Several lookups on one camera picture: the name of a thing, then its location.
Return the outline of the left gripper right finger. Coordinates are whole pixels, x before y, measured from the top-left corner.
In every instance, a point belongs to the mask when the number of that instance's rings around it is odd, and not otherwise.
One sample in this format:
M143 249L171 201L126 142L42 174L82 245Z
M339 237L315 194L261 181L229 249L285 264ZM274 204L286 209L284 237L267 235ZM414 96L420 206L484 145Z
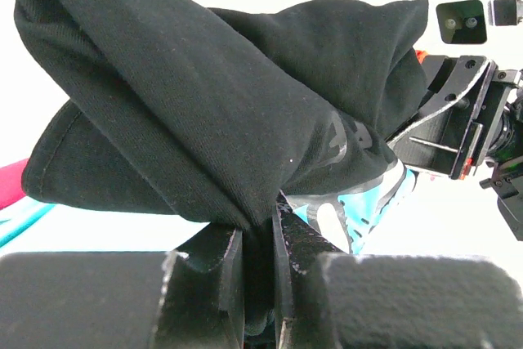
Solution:
M342 252L279 196L279 348L519 348L520 285L480 258Z

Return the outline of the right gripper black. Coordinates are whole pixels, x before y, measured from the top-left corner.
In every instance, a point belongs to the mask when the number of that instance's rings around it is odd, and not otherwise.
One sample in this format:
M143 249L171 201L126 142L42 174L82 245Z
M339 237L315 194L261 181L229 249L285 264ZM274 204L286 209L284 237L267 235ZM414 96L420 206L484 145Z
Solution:
M412 171L456 180L472 160L469 145L481 135L482 127L473 124L480 112L486 130L481 153L493 170L480 186L497 195L499 212L521 242L522 72L493 76L495 63L484 56L429 55L422 70L427 77L422 104L387 144Z

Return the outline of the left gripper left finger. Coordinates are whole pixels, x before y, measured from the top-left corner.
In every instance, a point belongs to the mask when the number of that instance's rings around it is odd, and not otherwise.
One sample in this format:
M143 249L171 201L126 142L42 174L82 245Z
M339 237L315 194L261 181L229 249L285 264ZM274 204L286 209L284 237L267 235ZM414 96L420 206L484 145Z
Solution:
M242 235L209 225L170 252L1 259L4 348L240 348Z

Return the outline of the teal t-shirt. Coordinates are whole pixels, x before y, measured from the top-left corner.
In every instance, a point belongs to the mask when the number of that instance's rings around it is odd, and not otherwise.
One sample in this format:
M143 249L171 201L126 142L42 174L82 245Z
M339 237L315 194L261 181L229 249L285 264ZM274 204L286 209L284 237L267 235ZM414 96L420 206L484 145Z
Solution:
M1 210L1 247L28 230L56 205L24 197Z

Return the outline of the black t-shirt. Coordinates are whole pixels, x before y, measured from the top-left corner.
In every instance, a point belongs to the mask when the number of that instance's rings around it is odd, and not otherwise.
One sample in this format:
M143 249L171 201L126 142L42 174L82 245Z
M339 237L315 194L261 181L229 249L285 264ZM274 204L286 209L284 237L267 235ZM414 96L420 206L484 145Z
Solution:
M414 175L387 139L421 105L428 1L313 0L274 14L192 0L16 0L29 54L68 96L24 191L178 214L269 243L278 194L358 253Z

